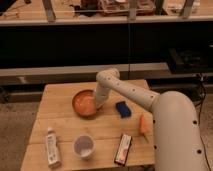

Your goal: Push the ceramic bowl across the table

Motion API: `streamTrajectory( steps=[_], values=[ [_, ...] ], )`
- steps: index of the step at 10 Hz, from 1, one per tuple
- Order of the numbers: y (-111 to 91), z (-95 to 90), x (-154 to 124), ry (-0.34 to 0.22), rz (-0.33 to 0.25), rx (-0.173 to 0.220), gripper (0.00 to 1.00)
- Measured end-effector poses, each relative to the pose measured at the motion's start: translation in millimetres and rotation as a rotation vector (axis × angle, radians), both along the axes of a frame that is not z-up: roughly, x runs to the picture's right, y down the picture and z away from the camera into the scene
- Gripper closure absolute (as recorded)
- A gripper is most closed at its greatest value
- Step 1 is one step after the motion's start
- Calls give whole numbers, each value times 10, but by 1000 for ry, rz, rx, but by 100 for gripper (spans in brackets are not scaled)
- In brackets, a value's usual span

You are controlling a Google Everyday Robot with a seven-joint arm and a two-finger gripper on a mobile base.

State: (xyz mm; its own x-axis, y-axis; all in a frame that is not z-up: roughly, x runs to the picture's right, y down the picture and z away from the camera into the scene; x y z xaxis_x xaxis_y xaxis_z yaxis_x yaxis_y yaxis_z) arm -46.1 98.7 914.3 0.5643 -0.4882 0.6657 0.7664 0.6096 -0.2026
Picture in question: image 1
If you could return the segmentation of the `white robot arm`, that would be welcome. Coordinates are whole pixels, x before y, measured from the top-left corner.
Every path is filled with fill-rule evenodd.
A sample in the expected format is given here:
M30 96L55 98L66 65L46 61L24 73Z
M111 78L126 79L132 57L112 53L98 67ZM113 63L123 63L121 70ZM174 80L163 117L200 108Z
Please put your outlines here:
M202 142L196 108L183 93L157 93L122 81L116 68L96 75L96 106L111 90L130 99L153 115L155 171L210 171Z

